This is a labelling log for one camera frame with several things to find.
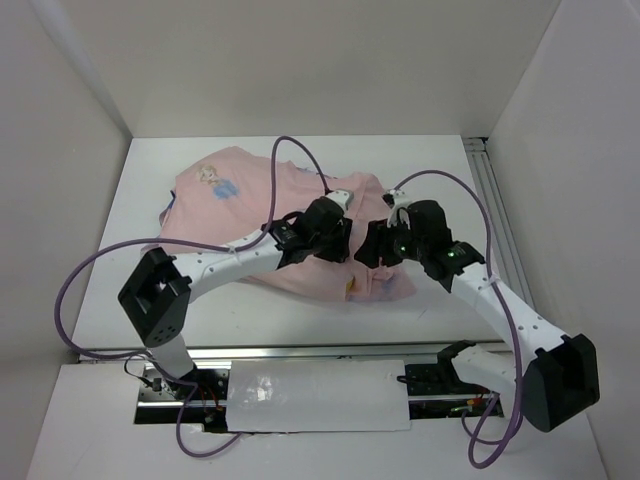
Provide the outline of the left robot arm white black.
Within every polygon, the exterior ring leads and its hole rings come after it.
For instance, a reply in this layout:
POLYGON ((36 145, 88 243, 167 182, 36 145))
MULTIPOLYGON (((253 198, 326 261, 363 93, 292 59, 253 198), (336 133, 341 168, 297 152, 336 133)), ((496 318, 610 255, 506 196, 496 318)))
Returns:
POLYGON ((181 335, 187 309, 200 296, 229 283, 314 256, 334 263, 349 257, 353 194, 335 190, 229 243, 221 252, 170 255, 147 251, 118 294, 118 301, 160 368, 163 389, 176 399, 197 387, 197 367, 181 335))

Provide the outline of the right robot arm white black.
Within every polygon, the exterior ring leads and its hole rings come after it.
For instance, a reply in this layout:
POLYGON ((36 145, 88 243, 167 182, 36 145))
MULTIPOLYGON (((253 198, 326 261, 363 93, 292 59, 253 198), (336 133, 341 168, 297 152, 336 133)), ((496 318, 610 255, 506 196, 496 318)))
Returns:
POLYGON ((467 242, 454 240, 442 207, 410 201, 397 189, 384 194, 387 219, 370 222, 355 258, 368 267, 421 265, 444 290, 470 306, 510 348, 503 359, 472 341, 443 350, 436 379, 448 392, 482 386, 509 402, 515 419, 542 432, 600 399, 596 349, 583 334, 569 336, 515 294, 488 260, 467 242))

